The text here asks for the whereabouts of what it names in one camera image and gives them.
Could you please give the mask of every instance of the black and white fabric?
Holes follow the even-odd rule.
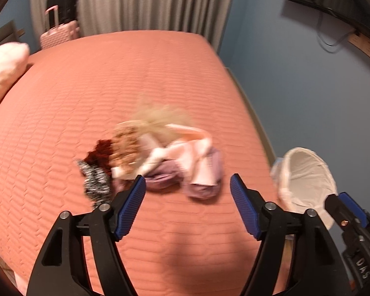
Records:
[[[111,181],[102,168],[90,166],[83,160],[77,160],[77,165],[85,176],[84,189],[87,197],[93,201],[93,208],[111,200]]]

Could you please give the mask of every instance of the blue wall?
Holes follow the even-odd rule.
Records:
[[[36,52],[38,46],[33,33],[30,0],[8,0],[0,12],[0,27],[11,20],[14,20],[18,30],[25,29],[25,34],[20,37],[21,42],[28,43],[31,53]]]
[[[234,0],[220,56],[277,156],[297,146],[312,149],[338,190],[370,211],[370,58],[348,42],[326,52],[316,37],[318,15],[286,0]],[[328,42],[350,30],[324,16]]]

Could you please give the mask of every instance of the blue gripper pad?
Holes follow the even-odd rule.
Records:
[[[369,224],[366,213],[363,209],[354,201],[350,195],[346,192],[340,193],[338,198],[347,206],[347,208],[360,220],[360,224],[363,228]]]
[[[259,212],[257,206],[253,206],[247,195],[247,191],[254,191],[247,189],[238,174],[234,174],[230,178],[230,192],[232,193],[234,202],[243,219],[243,223],[247,232],[253,235],[256,239],[261,236],[261,228],[259,226]]]
[[[130,232],[138,209],[140,208],[140,205],[144,199],[145,191],[145,179],[144,177],[140,177],[137,183],[133,185],[131,193],[118,213],[118,223],[115,230],[115,236],[118,240],[121,240]]]

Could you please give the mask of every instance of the quilted bedspread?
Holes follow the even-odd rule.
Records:
[[[91,211],[74,162],[137,99],[185,109],[213,135],[224,160],[220,195],[187,198],[180,189],[147,193],[130,234],[118,243],[140,296],[236,296],[259,243],[246,233],[229,190],[237,172],[268,201],[277,199],[261,142],[241,97],[198,35],[125,31],[40,51],[0,104],[0,256],[26,281],[63,210]],[[90,242],[86,258],[101,292]]]

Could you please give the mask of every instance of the white laundry basket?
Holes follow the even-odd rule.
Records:
[[[324,209],[324,201],[330,194],[337,195],[336,182],[327,164],[315,152],[305,148],[291,149],[276,160],[271,176],[278,185],[284,209],[304,213],[313,208],[326,228],[332,227],[334,220]]]

